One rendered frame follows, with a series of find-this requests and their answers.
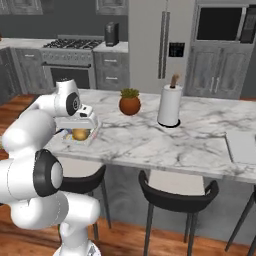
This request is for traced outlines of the grey wall cupboard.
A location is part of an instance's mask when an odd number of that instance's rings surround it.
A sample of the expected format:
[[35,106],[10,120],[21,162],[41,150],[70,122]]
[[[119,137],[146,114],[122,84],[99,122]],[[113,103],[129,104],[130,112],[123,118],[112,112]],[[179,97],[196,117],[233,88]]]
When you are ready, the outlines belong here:
[[42,15],[39,0],[0,0],[0,15]]
[[96,0],[96,13],[100,15],[127,15],[128,0]]

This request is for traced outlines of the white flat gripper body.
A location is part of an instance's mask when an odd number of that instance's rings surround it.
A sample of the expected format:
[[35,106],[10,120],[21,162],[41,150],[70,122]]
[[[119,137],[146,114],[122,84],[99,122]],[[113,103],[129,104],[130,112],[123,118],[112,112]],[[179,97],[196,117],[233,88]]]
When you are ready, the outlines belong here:
[[94,129],[98,126],[98,118],[92,113],[89,117],[60,117],[55,122],[61,129]]

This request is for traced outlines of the pale grey fridge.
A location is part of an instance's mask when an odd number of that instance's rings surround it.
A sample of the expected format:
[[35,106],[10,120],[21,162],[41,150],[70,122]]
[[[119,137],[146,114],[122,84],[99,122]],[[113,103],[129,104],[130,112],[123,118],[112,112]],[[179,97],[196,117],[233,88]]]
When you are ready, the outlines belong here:
[[129,0],[130,86],[160,93],[174,74],[185,84],[195,0]]

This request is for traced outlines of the plant in brown pot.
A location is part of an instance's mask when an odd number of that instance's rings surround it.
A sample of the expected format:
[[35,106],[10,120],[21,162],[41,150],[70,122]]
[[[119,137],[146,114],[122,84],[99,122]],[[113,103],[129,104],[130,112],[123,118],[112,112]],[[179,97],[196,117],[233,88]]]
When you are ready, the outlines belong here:
[[128,116],[135,115],[141,108],[139,99],[139,91],[133,88],[125,88],[121,90],[121,99],[119,100],[120,111]]

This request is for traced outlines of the grey stove with oven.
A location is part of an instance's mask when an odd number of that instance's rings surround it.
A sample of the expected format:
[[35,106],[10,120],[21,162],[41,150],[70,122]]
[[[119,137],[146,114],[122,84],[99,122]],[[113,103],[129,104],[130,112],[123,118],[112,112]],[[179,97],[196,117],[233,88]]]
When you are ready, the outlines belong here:
[[41,49],[42,68],[48,84],[56,87],[62,79],[74,79],[79,89],[95,89],[93,49],[103,36],[59,35]]

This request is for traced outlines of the black microwave oven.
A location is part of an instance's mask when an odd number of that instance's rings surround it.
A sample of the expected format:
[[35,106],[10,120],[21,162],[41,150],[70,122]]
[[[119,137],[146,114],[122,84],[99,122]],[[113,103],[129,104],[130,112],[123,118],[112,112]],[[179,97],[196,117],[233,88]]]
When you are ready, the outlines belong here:
[[256,4],[198,4],[196,41],[252,44],[256,37]]

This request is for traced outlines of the black bar stool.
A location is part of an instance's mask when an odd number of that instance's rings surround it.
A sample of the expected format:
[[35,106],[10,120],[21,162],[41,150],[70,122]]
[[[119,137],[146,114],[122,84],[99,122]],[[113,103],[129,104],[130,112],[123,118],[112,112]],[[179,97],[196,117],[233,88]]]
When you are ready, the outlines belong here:
[[[242,224],[244,223],[247,215],[249,214],[250,210],[252,209],[252,206],[256,204],[256,185],[254,185],[254,191],[252,192],[227,244],[226,244],[226,247],[225,247],[225,251],[227,252],[230,248],[230,246],[232,245],[236,235],[238,234],[238,231],[240,230]],[[247,253],[247,256],[253,256],[254,255],[254,252],[256,251],[256,234],[255,234],[255,237],[251,243],[251,246],[249,248],[249,251]]]
[[101,187],[103,202],[105,207],[106,219],[108,222],[108,227],[111,227],[111,218],[107,197],[107,190],[105,186],[105,171],[106,166],[101,165],[96,168],[96,172],[87,177],[64,177],[60,190],[65,192],[73,192],[78,194],[89,194],[93,195],[93,191]]
[[184,241],[188,243],[187,256],[192,256],[198,213],[218,195],[217,181],[213,180],[204,187],[202,176],[156,170],[151,171],[150,178],[141,170],[138,181],[148,201],[143,256],[148,256],[154,207],[187,214]]

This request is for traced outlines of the grey tall cupboard run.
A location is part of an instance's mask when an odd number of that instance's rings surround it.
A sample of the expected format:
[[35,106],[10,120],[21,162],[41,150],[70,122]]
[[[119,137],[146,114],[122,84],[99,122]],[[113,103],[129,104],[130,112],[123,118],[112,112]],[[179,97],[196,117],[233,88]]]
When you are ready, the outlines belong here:
[[253,47],[246,44],[193,44],[184,94],[239,99]]

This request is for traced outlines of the black coffee machine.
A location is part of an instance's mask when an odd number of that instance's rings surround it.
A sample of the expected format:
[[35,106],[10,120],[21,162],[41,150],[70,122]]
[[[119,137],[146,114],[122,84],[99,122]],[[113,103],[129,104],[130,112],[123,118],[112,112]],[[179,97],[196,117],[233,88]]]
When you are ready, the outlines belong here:
[[119,43],[119,24],[109,22],[105,25],[105,44],[107,47],[113,47]]

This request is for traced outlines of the grey drawer cabinet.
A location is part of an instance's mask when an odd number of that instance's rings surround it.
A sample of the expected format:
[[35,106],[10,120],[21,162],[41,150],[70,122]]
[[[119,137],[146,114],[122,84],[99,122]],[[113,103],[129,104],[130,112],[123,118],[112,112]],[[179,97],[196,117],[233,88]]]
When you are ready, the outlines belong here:
[[120,91],[128,88],[129,53],[128,43],[119,42],[107,47],[104,42],[93,49],[96,86],[99,90]]

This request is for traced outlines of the white paper towel roll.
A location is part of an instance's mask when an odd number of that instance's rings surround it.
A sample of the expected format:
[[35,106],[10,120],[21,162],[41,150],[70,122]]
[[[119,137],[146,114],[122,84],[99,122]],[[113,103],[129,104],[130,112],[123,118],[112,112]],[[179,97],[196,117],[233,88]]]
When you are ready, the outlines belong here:
[[167,128],[180,124],[179,108],[183,87],[178,84],[179,75],[174,74],[171,82],[162,88],[157,122]]

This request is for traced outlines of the grey base cupboard run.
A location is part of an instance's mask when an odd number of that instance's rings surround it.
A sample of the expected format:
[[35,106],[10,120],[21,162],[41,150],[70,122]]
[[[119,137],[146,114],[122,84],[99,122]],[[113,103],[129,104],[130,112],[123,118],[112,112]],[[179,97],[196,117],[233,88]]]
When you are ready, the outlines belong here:
[[17,95],[48,91],[39,39],[3,38],[0,41],[0,105]]

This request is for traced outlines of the pale grey sink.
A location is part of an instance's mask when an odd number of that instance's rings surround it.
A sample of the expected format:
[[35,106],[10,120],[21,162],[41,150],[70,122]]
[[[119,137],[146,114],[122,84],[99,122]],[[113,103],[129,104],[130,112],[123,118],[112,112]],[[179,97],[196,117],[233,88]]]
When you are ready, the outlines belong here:
[[234,163],[256,165],[256,135],[249,132],[227,131],[225,137]]

